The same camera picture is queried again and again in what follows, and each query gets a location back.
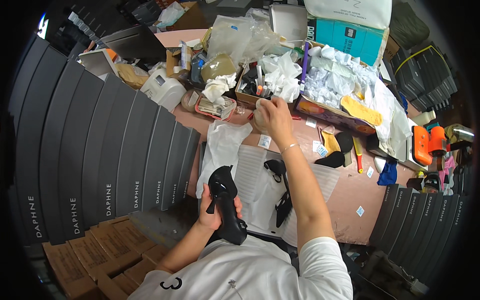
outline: yellow insole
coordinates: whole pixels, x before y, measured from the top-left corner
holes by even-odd
[[[340,104],[348,111],[348,113],[352,117],[364,120],[371,125],[380,126],[383,122],[381,113],[374,109],[363,106],[350,96],[343,96],[340,100]]]
[[[333,134],[322,131],[322,137],[324,137],[324,146],[328,151],[327,156],[335,151],[340,151],[340,145]]]

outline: black printed number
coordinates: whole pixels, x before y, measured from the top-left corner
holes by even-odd
[[[175,279],[179,281],[179,283],[178,283],[178,285],[177,285],[176,287],[174,287],[173,284],[172,284],[171,286],[169,286],[168,288],[164,287],[163,284],[165,283],[165,281],[160,282],[160,286],[161,286],[163,289],[169,289],[169,288],[171,288],[171,289],[179,289],[179,288],[181,287],[181,279],[178,278],[178,277],[175,277]]]

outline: silver bracelet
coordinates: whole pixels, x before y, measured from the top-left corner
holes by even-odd
[[[285,149],[283,149],[283,151],[280,152],[280,155],[282,155],[285,151],[287,151],[287,150],[290,149],[291,147],[295,147],[295,146],[300,146],[300,145],[299,145],[298,143],[291,144],[290,146],[285,147]]]

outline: hand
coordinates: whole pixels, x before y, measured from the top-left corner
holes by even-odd
[[[202,193],[202,202],[200,203],[200,215],[197,222],[204,228],[215,231],[222,224],[222,217],[220,216],[220,211],[217,205],[215,205],[215,212],[213,214],[207,213],[207,208],[211,202],[212,198],[210,197],[210,188],[208,187],[208,184],[204,183],[204,192]],[[242,204],[240,202],[240,198],[236,196],[233,199],[233,202],[237,211],[237,217],[241,218],[242,215],[240,211],[242,209]]]
[[[262,99],[259,108],[264,118],[268,134],[280,151],[297,142],[292,133],[292,115],[282,98],[272,98],[271,101]]]

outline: teal box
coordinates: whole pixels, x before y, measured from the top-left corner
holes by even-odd
[[[311,18],[308,20],[307,38],[320,44],[329,45],[337,50],[359,57],[373,66],[378,57],[384,30],[358,24]]]

